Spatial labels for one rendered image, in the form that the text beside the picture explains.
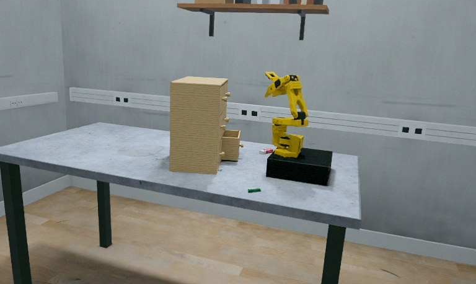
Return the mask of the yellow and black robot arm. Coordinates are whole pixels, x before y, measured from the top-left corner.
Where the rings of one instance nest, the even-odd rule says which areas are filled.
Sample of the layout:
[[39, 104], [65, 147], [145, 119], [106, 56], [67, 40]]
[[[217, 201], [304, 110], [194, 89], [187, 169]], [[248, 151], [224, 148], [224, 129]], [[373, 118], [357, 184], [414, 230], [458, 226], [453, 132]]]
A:
[[[285, 132], [287, 130], [287, 126], [308, 126], [308, 119], [306, 119], [308, 117], [308, 112], [301, 92], [301, 82], [299, 81], [299, 76], [297, 75], [286, 75], [283, 78], [278, 78], [273, 83], [275, 85], [275, 89], [286, 89], [289, 99], [289, 108], [291, 115], [294, 117], [273, 118], [271, 129], [273, 132], [272, 143], [274, 146], [278, 147], [278, 149], [275, 149], [275, 154], [285, 158], [296, 158], [301, 152], [299, 144], [302, 136], [288, 135]], [[301, 109], [301, 112], [297, 112], [296, 103]]]

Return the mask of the tan wooden chest of drawers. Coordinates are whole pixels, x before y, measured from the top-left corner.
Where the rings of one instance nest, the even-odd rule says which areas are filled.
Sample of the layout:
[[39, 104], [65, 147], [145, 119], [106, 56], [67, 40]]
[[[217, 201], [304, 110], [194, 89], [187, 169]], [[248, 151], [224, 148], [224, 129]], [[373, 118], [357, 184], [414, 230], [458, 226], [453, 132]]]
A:
[[170, 82], [169, 171], [217, 175], [219, 116], [227, 106], [219, 114], [224, 81], [188, 76]]

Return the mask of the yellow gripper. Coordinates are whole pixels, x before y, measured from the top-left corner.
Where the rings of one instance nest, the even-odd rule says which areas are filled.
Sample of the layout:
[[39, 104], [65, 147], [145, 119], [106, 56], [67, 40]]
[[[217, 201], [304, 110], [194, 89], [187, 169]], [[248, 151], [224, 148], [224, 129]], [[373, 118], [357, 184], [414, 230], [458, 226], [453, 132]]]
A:
[[[265, 72], [265, 75], [269, 79], [272, 79], [273, 82], [275, 82], [279, 78], [274, 72]], [[285, 95], [287, 94], [287, 92], [286, 92], [286, 89], [275, 89], [275, 85], [274, 83], [272, 83], [270, 86], [268, 86], [265, 97], [268, 97], [271, 94], [272, 94], [272, 97], [276, 97], [278, 95]]]

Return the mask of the red and white eraser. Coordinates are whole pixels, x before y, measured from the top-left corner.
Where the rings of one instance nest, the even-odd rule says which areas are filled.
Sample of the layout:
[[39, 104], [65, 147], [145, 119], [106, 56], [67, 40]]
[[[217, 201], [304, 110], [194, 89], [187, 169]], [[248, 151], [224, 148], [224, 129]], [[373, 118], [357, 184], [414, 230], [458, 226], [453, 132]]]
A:
[[260, 154], [268, 154], [268, 153], [272, 153], [273, 152], [273, 149], [263, 149], [263, 150], [260, 150], [259, 153]]

